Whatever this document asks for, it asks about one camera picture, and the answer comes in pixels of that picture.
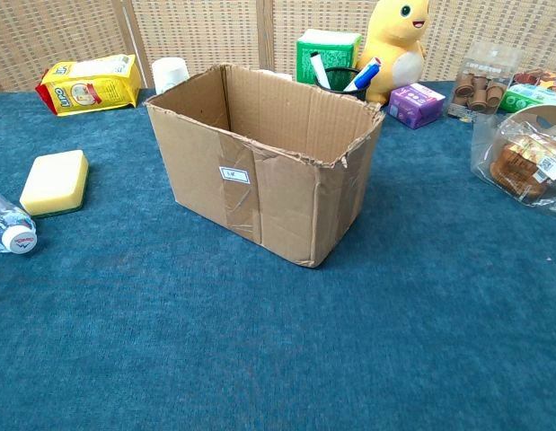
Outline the brown cardboard box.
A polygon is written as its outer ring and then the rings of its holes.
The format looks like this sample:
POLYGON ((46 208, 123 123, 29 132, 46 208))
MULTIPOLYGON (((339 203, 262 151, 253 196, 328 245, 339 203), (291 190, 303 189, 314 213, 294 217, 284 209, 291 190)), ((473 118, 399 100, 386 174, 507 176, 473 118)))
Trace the brown cardboard box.
POLYGON ((146 108, 175 201, 283 259, 319 266, 361 211, 376 103, 222 64, 146 108))

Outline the yellow sponge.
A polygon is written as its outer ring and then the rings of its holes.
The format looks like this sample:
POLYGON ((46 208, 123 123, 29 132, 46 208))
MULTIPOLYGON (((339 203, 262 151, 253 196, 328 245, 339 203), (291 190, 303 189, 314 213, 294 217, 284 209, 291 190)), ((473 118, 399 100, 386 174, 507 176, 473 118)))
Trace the yellow sponge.
POLYGON ((20 196, 30 216, 51 216, 75 211, 84 202, 89 163, 83 150, 38 156, 20 196))

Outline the clear plastic water bottle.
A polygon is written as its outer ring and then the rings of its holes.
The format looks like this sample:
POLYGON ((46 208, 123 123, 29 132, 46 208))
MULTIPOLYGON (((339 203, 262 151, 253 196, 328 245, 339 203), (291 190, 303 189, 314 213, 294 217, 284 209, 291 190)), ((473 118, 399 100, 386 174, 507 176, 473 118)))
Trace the clear plastic water bottle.
POLYGON ((0 194, 0 253, 27 253, 37 242, 31 217, 0 194))

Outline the small purple box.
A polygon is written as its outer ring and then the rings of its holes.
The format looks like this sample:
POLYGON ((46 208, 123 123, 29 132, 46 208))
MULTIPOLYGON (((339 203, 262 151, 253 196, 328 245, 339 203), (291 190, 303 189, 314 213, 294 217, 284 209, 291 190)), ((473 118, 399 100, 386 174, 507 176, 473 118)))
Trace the small purple box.
POLYGON ((388 111, 402 124, 417 129, 437 120, 445 100, 443 94, 414 83, 392 90, 388 111))

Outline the green tissue box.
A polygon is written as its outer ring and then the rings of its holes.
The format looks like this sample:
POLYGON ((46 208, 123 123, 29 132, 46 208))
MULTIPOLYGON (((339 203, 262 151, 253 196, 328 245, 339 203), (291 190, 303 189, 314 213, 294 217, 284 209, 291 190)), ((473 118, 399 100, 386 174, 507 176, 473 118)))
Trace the green tissue box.
POLYGON ((362 34, 358 32, 308 29, 296 41, 296 80, 303 84, 314 82, 310 56, 320 53, 325 68, 354 67, 359 56, 362 34))

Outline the clear package brown cups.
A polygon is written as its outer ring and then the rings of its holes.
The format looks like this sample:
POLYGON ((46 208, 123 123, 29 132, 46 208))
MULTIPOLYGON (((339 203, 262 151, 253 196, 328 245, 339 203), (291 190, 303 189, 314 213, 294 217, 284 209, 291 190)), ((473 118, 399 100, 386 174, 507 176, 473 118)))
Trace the clear package brown cups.
POLYGON ((495 114, 522 57, 518 48, 474 41, 458 71, 446 114, 468 122, 478 114, 495 114))

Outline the brown snack packet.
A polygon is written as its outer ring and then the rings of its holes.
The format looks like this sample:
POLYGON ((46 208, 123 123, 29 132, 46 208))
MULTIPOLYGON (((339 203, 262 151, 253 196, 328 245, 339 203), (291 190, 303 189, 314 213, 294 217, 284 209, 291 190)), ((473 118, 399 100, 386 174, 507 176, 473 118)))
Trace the brown snack packet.
POLYGON ((543 68, 526 70, 516 74, 512 84, 531 84, 556 92, 556 72, 543 68))

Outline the blue table mat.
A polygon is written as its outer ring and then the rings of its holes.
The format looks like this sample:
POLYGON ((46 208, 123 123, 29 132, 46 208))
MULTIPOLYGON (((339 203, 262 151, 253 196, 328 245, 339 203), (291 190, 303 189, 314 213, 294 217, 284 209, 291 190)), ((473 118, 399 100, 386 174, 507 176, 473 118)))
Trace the blue table mat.
POLYGON ((83 207, 0 254, 0 431, 556 431, 556 215, 386 118, 319 268, 174 200, 147 110, 0 93, 0 193, 81 149, 83 207))

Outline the black mesh pen holder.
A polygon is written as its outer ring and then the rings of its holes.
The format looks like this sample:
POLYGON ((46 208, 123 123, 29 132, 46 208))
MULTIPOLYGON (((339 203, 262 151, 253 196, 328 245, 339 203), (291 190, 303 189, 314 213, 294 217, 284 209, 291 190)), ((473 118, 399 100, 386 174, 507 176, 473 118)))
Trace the black mesh pen holder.
POLYGON ((345 88, 353 81, 359 71, 351 67, 329 67, 325 69, 330 89, 319 83, 318 78, 314 78, 314 84, 320 89, 340 95, 353 96, 360 101, 366 101, 366 88, 354 91, 345 91, 345 88))

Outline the white marker black cap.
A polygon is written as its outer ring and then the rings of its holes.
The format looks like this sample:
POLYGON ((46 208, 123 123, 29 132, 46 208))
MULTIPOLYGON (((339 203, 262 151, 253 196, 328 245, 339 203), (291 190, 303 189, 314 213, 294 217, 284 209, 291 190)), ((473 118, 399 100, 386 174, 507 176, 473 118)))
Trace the white marker black cap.
POLYGON ((311 65, 313 67, 313 72, 317 83, 324 89, 330 90, 330 82, 323 66, 321 54, 318 51, 314 51, 310 55, 311 65))

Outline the blue marker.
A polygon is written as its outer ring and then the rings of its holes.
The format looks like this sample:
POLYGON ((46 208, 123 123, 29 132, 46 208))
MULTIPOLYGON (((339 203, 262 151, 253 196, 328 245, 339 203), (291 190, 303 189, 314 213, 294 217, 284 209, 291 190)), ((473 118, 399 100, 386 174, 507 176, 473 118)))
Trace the blue marker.
POLYGON ((345 87, 344 92, 354 92, 367 88, 371 80, 378 74, 380 65, 373 59, 345 87))

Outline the woven folding screen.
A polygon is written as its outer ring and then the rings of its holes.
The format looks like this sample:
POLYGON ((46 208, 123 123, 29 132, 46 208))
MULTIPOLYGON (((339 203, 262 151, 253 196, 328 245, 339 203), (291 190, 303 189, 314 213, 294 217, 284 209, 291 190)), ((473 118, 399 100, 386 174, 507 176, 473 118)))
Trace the woven folding screen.
MULTIPOLYGON (((57 62, 133 54, 145 86, 152 63, 182 57, 293 74, 308 29, 366 33, 377 0, 0 0, 0 92, 32 90, 57 62)), ((429 0, 423 79, 449 81, 476 40, 556 72, 556 0, 429 0)))

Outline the yellow plush duck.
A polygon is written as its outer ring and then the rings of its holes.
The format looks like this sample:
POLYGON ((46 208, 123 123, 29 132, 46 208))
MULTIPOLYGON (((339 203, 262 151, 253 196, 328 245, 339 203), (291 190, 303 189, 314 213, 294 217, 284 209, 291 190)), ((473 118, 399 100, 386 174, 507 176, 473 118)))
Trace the yellow plush duck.
POLYGON ((371 14, 366 43, 357 62, 364 68, 372 58, 381 62, 366 100, 382 105, 391 91, 416 83, 422 75, 425 51, 420 42, 429 26, 429 0, 379 0, 371 14))

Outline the clear bag of bread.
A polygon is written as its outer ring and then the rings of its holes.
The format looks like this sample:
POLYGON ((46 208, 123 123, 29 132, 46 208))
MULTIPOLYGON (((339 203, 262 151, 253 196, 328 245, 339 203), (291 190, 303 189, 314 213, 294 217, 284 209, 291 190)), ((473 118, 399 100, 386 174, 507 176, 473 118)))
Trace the clear bag of bread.
POLYGON ((478 115, 471 170, 521 204, 556 216, 556 105, 478 115))

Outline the green snack pack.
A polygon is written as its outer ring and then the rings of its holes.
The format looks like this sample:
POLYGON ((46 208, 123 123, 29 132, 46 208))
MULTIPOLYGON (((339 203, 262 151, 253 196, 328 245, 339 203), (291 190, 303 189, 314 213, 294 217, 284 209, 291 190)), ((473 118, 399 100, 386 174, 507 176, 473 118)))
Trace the green snack pack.
POLYGON ((506 112, 518 112, 535 105, 556 105, 556 92, 531 84, 510 86, 499 107, 506 112))

